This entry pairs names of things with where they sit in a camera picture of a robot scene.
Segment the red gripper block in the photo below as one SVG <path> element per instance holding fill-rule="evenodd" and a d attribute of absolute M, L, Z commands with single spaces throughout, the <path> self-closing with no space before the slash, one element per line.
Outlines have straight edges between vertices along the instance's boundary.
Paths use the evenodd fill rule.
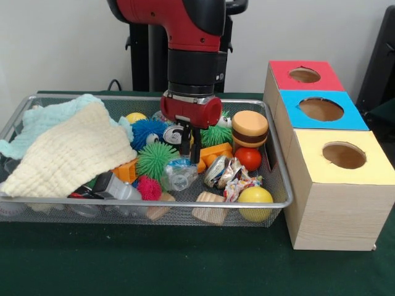
<path fill-rule="evenodd" d="M 222 116 L 222 102 L 217 96 L 187 97 L 164 92 L 160 100 L 162 114 L 171 121 L 183 121 L 180 154 L 189 155 L 190 132 L 194 138 L 190 160 L 199 163 L 201 151 L 200 128 L 215 126 Z"/>

